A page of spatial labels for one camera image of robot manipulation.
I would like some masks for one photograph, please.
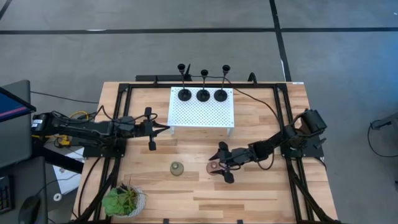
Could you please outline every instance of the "perforated white board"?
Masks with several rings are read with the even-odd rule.
[[[188,101],[181,101],[178,92],[182,87],[172,87],[170,91],[168,126],[233,128],[234,95],[232,88],[224,88],[228,97],[224,102],[214,99],[214,92],[219,88],[205,88],[210,93],[210,99],[201,102],[197,92],[202,88],[186,88],[191,91]]]

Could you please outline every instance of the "keyboard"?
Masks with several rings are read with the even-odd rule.
[[[8,175],[0,177],[0,215],[13,208],[12,178]]]

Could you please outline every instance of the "computer monitor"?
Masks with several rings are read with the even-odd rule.
[[[33,112],[36,107],[0,87],[0,122]]]

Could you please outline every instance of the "concrete floor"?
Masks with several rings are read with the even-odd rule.
[[[0,7],[5,3],[0,0]],[[394,0],[277,0],[282,28],[398,26]],[[261,0],[13,0],[0,30],[273,27]],[[339,219],[346,223],[396,223],[398,158],[377,157],[367,144],[369,122],[398,111],[398,33],[284,33],[292,80],[305,82],[312,108],[328,124],[324,146]],[[0,35],[0,84],[21,79],[32,89],[96,101],[104,81],[136,75],[192,72],[234,81],[250,72],[260,81],[283,81],[275,34]],[[96,105],[32,95],[39,112],[94,111]],[[374,148],[398,154],[390,127],[371,135]],[[70,194],[50,214],[70,218]]]

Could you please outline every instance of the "wooden tabletop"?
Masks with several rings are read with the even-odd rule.
[[[99,105],[104,105],[112,116],[119,83],[106,82]],[[303,84],[287,83],[292,112],[295,115],[309,108]],[[271,89],[241,89],[275,108]],[[280,93],[282,110],[287,123],[284,101]],[[144,108],[152,107],[159,116],[158,123],[167,124],[169,111],[169,88],[135,88],[132,91],[130,116],[139,116]],[[221,175],[209,175],[208,159],[215,154],[218,142],[225,141],[230,149],[247,147],[248,143],[267,139],[280,131],[277,120],[266,105],[254,101],[234,90],[235,129],[228,138],[223,128],[176,127],[175,135],[169,131],[155,138],[156,151],[148,150],[148,138],[129,139],[126,155],[121,160],[118,183],[140,187],[147,195],[145,209],[138,217],[113,218],[113,223],[162,223],[169,218],[171,223],[294,223],[294,210],[290,193],[286,164],[279,148],[270,170],[261,170],[256,163],[248,163],[234,171],[235,183],[227,184]],[[96,121],[107,120],[103,113]],[[89,158],[84,165],[80,187],[73,208],[77,213],[81,186],[96,158]],[[81,210],[90,204],[98,192],[101,159],[91,173],[83,192]],[[170,164],[181,162],[185,171],[181,176],[170,173]],[[267,167],[271,159],[262,161]],[[319,206],[330,217],[337,219],[325,168],[313,158],[303,159],[308,188]],[[298,190],[303,218],[306,218],[303,198]]]

